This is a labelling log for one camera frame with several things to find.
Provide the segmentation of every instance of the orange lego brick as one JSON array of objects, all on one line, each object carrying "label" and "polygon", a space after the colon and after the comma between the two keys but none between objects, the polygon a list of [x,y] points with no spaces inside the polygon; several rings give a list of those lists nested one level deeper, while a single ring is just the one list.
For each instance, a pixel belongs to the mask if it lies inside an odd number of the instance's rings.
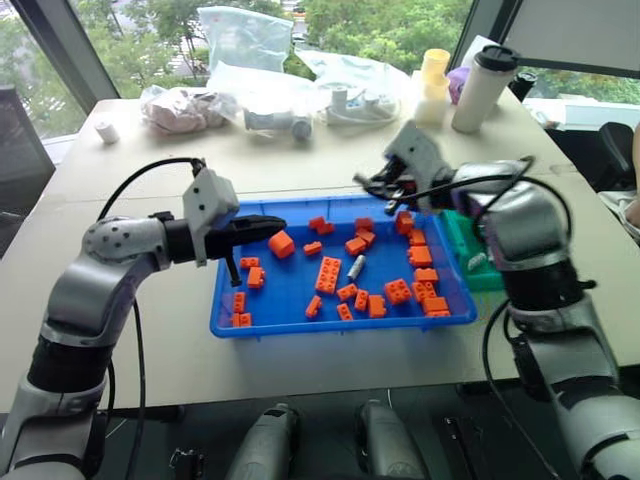
[{"label": "orange lego brick", "polygon": [[333,294],[336,291],[336,283],[338,283],[338,273],[342,260],[338,258],[323,257],[320,264],[320,271],[316,279],[316,290]]},{"label": "orange lego brick", "polygon": [[371,318],[382,318],[387,314],[384,308],[384,297],[382,295],[369,295],[369,316]]},{"label": "orange lego brick", "polygon": [[412,228],[409,230],[408,237],[409,245],[412,247],[427,244],[427,237],[425,237],[424,232],[418,228]]},{"label": "orange lego brick", "polygon": [[353,308],[360,312],[364,312],[367,309],[367,300],[369,299],[369,292],[366,290],[358,290],[356,293],[356,302]]},{"label": "orange lego brick", "polygon": [[436,288],[433,286],[431,282],[420,282],[424,285],[425,290],[427,291],[428,298],[436,298],[438,294],[436,293]]},{"label": "orange lego brick", "polygon": [[413,272],[416,282],[437,282],[438,272],[435,268],[416,268]]},{"label": "orange lego brick", "polygon": [[411,213],[405,211],[399,212],[396,217],[396,230],[400,235],[407,235],[413,228],[413,217]]},{"label": "orange lego brick", "polygon": [[249,288],[261,288],[264,285],[265,271],[261,267],[251,267],[249,269],[249,278],[247,286]]},{"label": "orange lego brick", "polygon": [[279,259],[287,258],[296,249],[293,239],[284,230],[269,239],[269,248]]},{"label": "orange lego brick", "polygon": [[318,309],[321,306],[322,306],[322,299],[319,296],[314,295],[311,301],[309,302],[309,306],[305,310],[304,314],[309,318],[313,318],[318,314]]},{"label": "orange lego brick", "polygon": [[426,245],[409,247],[407,254],[409,255],[409,263],[414,267],[428,267],[431,265],[431,252]]},{"label": "orange lego brick", "polygon": [[239,327],[250,327],[251,323],[251,314],[250,313],[234,313],[231,317],[231,325],[235,328]]},{"label": "orange lego brick", "polygon": [[349,310],[349,306],[346,303],[341,303],[338,305],[338,315],[340,315],[340,320],[353,320],[353,315],[351,315],[351,310]]},{"label": "orange lego brick", "polygon": [[318,235],[329,235],[330,233],[335,232],[336,227],[333,223],[325,223],[316,229]]},{"label": "orange lego brick", "polygon": [[369,217],[362,217],[362,218],[356,218],[355,221],[356,224],[356,230],[369,230],[370,232],[373,231],[373,220]]},{"label": "orange lego brick", "polygon": [[320,242],[307,243],[304,247],[302,247],[302,250],[304,250],[304,254],[306,256],[315,255],[316,253],[320,253],[322,251],[322,243]]},{"label": "orange lego brick", "polygon": [[353,283],[350,283],[346,287],[339,288],[336,291],[338,294],[338,298],[341,302],[344,302],[347,298],[355,297],[358,293],[358,287],[356,287]]},{"label": "orange lego brick", "polygon": [[427,287],[425,287],[423,283],[413,282],[411,284],[411,289],[413,290],[413,295],[416,297],[418,303],[422,303],[422,301],[429,296],[427,293]]},{"label": "orange lego brick", "polygon": [[247,299],[247,294],[244,292],[237,292],[233,294],[233,312],[244,313],[244,304]]},{"label": "orange lego brick", "polygon": [[251,314],[250,313],[241,313],[240,314],[240,326],[241,327],[250,327],[251,323]]},{"label": "orange lego brick", "polygon": [[384,284],[384,293],[387,295],[391,305],[397,305],[404,303],[411,298],[411,291],[409,286],[402,278],[394,280],[393,282]]},{"label": "orange lego brick", "polygon": [[369,230],[365,230],[364,228],[359,228],[356,230],[356,237],[361,238],[367,244],[367,247],[370,247],[373,241],[376,239],[376,234],[370,232]]},{"label": "orange lego brick", "polygon": [[259,267],[260,259],[258,257],[242,257],[240,259],[240,268]]},{"label": "orange lego brick", "polygon": [[425,298],[422,301],[422,310],[425,315],[431,315],[434,312],[442,312],[449,310],[449,304],[444,297]]},{"label": "orange lego brick", "polygon": [[309,220],[309,228],[311,228],[312,230],[318,230],[324,224],[324,217],[315,217]]},{"label": "orange lego brick", "polygon": [[362,240],[360,237],[352,238],[344,243],[344,248],[347,250],[349,255],[356,256],[367,248],[367,242]]}]

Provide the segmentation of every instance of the small white cylinder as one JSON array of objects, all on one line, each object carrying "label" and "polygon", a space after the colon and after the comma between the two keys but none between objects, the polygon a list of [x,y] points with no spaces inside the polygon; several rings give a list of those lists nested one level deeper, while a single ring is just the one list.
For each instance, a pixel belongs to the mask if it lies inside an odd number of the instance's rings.
[{"label": "small white cylinder", "polygon": [[120,135],[118,135],[118,131],[113,124],[106,120],[101,120],[94,125],[96,132],[102,138],[102,141],[107,145],[111,143],[116,143],[120,140]]}]

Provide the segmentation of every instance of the blue plastic tray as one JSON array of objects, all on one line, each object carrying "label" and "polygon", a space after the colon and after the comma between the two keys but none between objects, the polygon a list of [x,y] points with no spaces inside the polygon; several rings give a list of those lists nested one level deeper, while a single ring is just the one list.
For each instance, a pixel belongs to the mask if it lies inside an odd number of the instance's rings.
[{"label": "blue plastic tray", "polygon": [[[364,252],[367,261],[356,280],[359,288],[370,294],[384,295],[384,284],[404,278],[407,284],[414,281],[414,268],[407,259],[407,238],[398,235],[394,219],[383,212],[384,202],[368,196],[329,197],[295,199],[285,201],[262,201],[242,203],[238,215],[275,215],[287,221],[286,232],[293,238],[296,251],[279,260],[267,247],[267,242],[253,243],[234,249],[237,262],[241,257],[259,257],[265,269],[265,285],[259,290],[247,288],[247,270],[242,270],[243,285],[233,288],[229,274],[220,263],[211,308],[211,332],[217,337],[252,337],[299,332],[347,331],[371,328],[419,327],[422,330],[442,325],[470,323],[476,318],[476,308],[471,299],[454,256],[447,244],[439,219],[430,215],[417,215],[416,228],[422,228],[431,249],[433,266],[440,281],[436,286],[438,295],[449,303],[451,316],[425,317],[415,300],[392,306],[386,301],[387,315],[370,319],[367,312],[353,308],[353,299],[348,301],[354,321],[344,322],[338,317],[337,295],[320,294],[322,307],[313,319],[305,316],[305,309],[316,295],[315,282],[323,256],[339,258],[342,266],[336,289],[347,285],[347,271],[354,261],[344,248],[344,243],[354,237],[354,220],[370,217],[375,222],[376,239]],[[333,222],[336,230],[329,235],[318,235],[307,224],[309,219],[324,216]],[[322,253],[307,257],[302,246],[320,240]],[[247,292],[245,311],[252,316],[252,327],[234,328],[231,324],[232,300],[235,292]]]}]

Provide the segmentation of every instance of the plastic bag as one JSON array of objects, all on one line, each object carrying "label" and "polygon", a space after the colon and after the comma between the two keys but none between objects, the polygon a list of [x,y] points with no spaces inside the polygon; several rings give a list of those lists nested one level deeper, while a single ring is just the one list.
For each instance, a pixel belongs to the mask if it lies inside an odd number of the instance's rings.
[{"label": "plastic bag", "polygon": [[210,47],[207,89],[233,96],[226,118],[248,131],[308,140],[313,83],[282,73],[293,23],[231,7],[199,8]]},{"label": "plastic bag", "polygon": [[213,93],[206,88],[167,90],[152,85],[142,91],[140,103],[143,121],[162,134],[220,127],[238,109],[232,95]]},{"label": "plastic bag", "polygon": [[409,77],[389,64],[352,55],[303,50],[296,55],[316,74],[316,106],[328,125],[380,125],[395,120]]},{"label": "plastic bag", "polygon": [[209,42],[209,71],[218,62],[282,72],[291,48],[293,22],[233,7],[198,8]]}]

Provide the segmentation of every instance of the window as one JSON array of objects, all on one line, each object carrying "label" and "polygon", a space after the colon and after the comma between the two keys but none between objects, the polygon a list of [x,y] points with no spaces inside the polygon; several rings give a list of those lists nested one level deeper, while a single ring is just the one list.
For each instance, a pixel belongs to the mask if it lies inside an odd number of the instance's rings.
[{"label": "window", "polygon": [[628,103],[640,105],[640,80],[570,72],[527,68],[538,76],[530,98],[562,98],[565,95],[581,95],[598,102]]},{"label": "window", "polygon": [[[424,51],[453,53],[472,0],[70,0],[123,98],[157,84],[201,86],[208,48],[197,8],[231,5],[294,20],[294,41],[411,73]],[[285,71],[310,77],[293,55]]]},{"label": "window", "polygon": [[0,84],[13,85],[42,138],[76,133],[86,115],[20,16],[0,1]]}]

